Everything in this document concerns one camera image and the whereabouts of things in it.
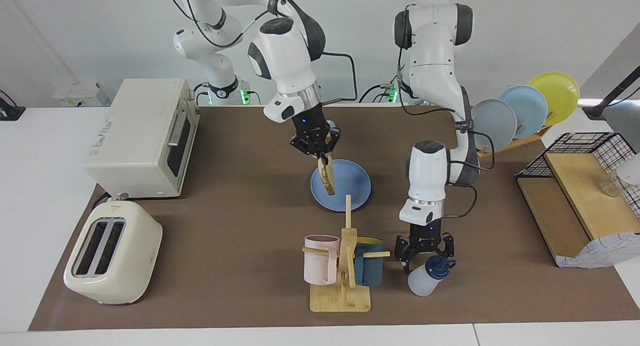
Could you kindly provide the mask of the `slice of brown bread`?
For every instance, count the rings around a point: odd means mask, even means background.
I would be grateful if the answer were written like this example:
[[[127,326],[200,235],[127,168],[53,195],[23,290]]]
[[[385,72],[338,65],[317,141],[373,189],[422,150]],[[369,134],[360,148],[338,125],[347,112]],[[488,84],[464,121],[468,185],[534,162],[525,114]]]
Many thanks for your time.
[[[334,169],[333,169],[333,159],[330,154],[326,155],[326,160],[323,158],[318,159],[318,174],[320,176],[320,181],[322,185],[326,189],[326,192],[329,196],[335,195],[335,180],[334,180]]]

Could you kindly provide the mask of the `squeeze bottle with navy cap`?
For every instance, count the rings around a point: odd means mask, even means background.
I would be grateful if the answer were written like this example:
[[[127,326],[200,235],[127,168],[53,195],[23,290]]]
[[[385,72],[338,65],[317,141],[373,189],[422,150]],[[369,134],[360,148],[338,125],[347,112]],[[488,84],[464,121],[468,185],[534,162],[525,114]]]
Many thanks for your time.
[[[418,296],[432,294],[438,284],[450,275],[457,261],[442,255],[432,255],[425,264],[410,272],[407,278],[409,289]]]

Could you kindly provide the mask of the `blue round plate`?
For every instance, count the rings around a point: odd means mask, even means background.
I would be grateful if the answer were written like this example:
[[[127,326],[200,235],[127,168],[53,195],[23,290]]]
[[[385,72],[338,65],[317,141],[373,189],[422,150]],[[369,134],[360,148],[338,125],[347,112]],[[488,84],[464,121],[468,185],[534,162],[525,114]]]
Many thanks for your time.
[[[329,195],[322,184],[318,169],[310,179],[311,195],[322,207],[343,213],[346,211],[346,195],[350,194],[350,209],[366,203],[371,194],[371,179],[359,164],[346,159],[333,161],[334,195]]]

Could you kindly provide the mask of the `grey plate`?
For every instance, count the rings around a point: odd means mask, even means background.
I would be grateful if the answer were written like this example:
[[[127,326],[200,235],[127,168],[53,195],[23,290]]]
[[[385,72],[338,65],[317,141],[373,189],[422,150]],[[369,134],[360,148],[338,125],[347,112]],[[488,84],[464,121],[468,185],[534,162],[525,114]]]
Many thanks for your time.
[[[514,111],[502,100],[490,98],[471,108],[475,147],[479,151],[499,151],[514,138],[518,127]],[[493,148],[480,132],[493,141]]]

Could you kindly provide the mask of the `light blue plate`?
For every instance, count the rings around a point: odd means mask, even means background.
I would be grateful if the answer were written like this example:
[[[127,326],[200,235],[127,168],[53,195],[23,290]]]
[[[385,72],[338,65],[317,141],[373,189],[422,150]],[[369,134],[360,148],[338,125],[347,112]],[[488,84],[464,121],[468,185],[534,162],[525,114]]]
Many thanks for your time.
[[[543,127],[547,118],[547,102],[537,89],[528,85],[513,86],[503,92],[505,102],[516,116],[515,139],[528,138]]]

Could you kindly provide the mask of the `yellow plate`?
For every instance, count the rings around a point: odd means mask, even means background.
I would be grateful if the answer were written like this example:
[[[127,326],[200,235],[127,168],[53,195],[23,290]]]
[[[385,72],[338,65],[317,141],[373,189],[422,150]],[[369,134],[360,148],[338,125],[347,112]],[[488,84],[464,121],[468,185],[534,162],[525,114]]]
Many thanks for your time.
[[[532,78],[528,85],[538,90],[547,102],[547,116],[544,126],[563,122],[578,107],[579,86],[568,74],[545,72]]]

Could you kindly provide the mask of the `teal mug with yellow inside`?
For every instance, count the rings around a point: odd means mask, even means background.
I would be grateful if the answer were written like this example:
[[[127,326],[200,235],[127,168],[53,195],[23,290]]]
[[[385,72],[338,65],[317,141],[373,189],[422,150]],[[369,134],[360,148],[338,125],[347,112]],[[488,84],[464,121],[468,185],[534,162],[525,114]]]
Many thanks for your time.
[[[379,286],[383,277],[383,257],[364,257],[367,252],[385,250],[384,241],[377,237],[359,236],[354,251],[355,282],[359,286]]]

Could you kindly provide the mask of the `wooden mug tree stand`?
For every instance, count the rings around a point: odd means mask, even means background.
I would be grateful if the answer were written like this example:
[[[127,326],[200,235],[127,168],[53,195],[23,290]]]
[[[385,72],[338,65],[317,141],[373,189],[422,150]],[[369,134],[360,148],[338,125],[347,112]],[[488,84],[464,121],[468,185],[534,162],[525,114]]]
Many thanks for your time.
[[[310,286],[309,307],[312,312],[368,312],[371,309],[370,287],[355,282],[354,256],[358,230],[352,227],[351,196],[345,198],[345,227],[338,237],[336,282],[328,286]],[[327,251],[302,246],[302,252],[327,254]]]

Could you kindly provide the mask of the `pink mug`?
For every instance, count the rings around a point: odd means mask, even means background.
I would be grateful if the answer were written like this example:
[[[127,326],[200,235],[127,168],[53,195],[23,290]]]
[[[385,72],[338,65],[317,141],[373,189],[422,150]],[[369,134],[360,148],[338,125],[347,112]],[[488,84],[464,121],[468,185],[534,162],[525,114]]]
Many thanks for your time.
[[[332,285],[338,275],[340,239],[332,235],[308,235],[304,239],[308,248],[327,251],[327,254],[304,253],[304,280],[318,286]]]

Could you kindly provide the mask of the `wooden dish rack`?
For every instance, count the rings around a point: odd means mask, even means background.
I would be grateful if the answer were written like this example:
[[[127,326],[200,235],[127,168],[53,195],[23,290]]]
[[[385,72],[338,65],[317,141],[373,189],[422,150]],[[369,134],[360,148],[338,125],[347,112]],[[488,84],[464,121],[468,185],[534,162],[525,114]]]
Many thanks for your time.
[[[542,136],[544,136],[549,131],[549,129],[551,129],[551,127],[552,127],[551,125],[543,126],[537,133],[533,134],[532,136],[529,136],[528,138],[513,139],[503,149],[500,149],[494,152],[494,154],[498,154],[500,152],[507,151],[515,147],[521,147],[522,145],[528,144],[530,142],[540,140],[542,139]],[[484,149],[477,152],[477,156],[479,159],[491,156],[491,154],[492,154],[491,152],[486,151]]]

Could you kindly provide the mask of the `brown table mat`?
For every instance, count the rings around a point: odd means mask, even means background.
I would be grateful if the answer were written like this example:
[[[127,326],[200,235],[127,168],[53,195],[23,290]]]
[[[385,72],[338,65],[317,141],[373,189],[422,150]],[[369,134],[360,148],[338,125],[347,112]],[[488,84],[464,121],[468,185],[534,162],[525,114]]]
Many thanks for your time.
[[[563,322],[640,319],[613,267],[559,268],[515,180],[541,142],[498,155],[476,182],[466,217],[442,221],[456,266],[427,297],[385,259],[368,312],[311,312],[304,237],[339,235],[345,215],[310,192],[314,159],[288,145],[290,123],[256,107],[204,107],[180,198],[141,200],[162,225],[144,295],[103,305],[69,290],[63,273],[76,229],[30,330]]]

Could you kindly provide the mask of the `marble patterned sheet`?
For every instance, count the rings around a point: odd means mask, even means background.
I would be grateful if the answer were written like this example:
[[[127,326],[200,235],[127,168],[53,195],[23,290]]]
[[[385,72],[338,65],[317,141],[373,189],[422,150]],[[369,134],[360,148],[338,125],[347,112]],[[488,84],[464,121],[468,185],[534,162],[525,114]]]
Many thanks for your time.
[[[574,257],[556,255],[558,267],[595,269],[640,257],[640,233],[621,232],[590,241]]]

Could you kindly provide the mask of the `clear glass cup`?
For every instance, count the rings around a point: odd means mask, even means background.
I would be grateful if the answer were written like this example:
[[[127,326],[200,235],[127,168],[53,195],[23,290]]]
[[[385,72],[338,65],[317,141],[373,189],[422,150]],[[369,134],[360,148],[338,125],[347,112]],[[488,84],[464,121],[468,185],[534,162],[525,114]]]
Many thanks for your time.
[[[624,191],[624,185],[616,179],[601,179],[598,182],[598,188],[606,196],[618,197]]]

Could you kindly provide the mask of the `white toaster oven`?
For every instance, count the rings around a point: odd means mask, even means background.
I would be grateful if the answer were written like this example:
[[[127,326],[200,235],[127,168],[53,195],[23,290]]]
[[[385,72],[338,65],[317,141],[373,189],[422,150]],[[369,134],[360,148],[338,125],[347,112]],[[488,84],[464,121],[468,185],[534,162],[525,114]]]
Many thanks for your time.
[[[111,196],[179,196],[200,117],[185,79],[125,79],[82,166]]]

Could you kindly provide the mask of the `white box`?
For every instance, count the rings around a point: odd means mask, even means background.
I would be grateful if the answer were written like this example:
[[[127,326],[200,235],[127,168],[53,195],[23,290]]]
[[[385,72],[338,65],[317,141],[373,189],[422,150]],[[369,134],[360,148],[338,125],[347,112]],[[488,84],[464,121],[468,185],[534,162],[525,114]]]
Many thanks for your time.
[[[97,83],[59,87],[52,98],[60,107],[109,107],[112,103]]]

